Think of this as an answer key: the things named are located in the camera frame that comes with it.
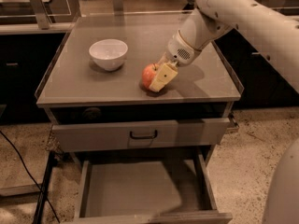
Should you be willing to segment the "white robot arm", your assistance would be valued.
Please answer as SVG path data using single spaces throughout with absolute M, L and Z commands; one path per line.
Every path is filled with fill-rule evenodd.
M 158 92 L 206 45 L 237 30 L 299 92 L 298 22 L 255 0 L 195 0 L 197 8 L 169 40 L 148 89 Z M 299 139 L 284 152 L 268 191 L 263 224 L 299 224 Z

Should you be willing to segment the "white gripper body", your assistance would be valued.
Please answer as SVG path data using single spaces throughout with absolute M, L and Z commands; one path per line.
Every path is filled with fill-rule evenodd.
M 179 66 L 191 64 L 202 52 L 202 44 L 195 38 L 187 35 L 184 37 L 177 31 L 168 41 L 165 56 L 171 62 L 177 62 Z

